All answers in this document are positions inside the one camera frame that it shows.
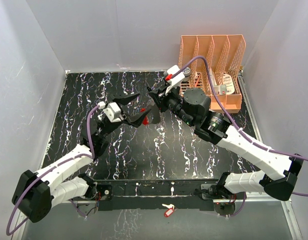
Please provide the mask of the red handled key organizer plate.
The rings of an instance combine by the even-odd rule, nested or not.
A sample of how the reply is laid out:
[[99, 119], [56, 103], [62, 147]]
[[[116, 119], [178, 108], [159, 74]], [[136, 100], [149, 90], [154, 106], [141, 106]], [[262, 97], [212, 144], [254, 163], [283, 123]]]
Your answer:
[[142, 124], [143, 125], [148, 125], [149, 124], [149, 120], [148, 120], [148, 117], [147, 117], [147, 114], [150, 112], [151, 110], [150, 109], [146, 109], [146, 108], [141, 108], [140, 109], [140, 112], [141, 113], [146, 113], [143, 120], [142, 120]]

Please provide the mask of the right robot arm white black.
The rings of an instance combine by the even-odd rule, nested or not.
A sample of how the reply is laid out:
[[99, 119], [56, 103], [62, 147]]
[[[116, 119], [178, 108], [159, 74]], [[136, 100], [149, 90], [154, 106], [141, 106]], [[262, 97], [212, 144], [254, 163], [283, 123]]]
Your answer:
[[170, 92], [167, 88], [147, 88], [161, 112], [171, 111], [194, 127], [194, 133], [202, 140], [236, 153], [259, 169], [248, 173], [224, 172], [217, 184], [202, 190], [202, 194], [226, 199], [237, 193], [258, 192], [280, 201], [289, 200], [302, 167], [300, 156], [279, 155], [255, 138], [245, 138], [244, 132], [236, 130], [227, 117], [209, 109], [211, 99], [203, 90], [189, 88], [181, 96], [180, 88]]

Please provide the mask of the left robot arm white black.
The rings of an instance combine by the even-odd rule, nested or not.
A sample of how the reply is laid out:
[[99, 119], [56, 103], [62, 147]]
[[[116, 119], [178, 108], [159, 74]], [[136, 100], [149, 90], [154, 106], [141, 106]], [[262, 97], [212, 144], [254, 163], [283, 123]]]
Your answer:
[[72, 174], [91, 164], [100, 157], [108, 146], [106, 137], [120, 125], [126, 124], [138, 128], [151, 107], [130, 116], [122, 106], [138, 97], [137, 93], [126, 96], [110, 96], [101, 101], [88, 113], [86, 136], [81, 143], [64, 157], [45, 168], [32, 172], [27, 170], [19, 178], [12, 197], [15, 209], [20, 210], [33, 223], [41, 221], [56, 205], [84, 197], [90, 200], [96, 196], [94, 182], [84, 176], [68, 180]]

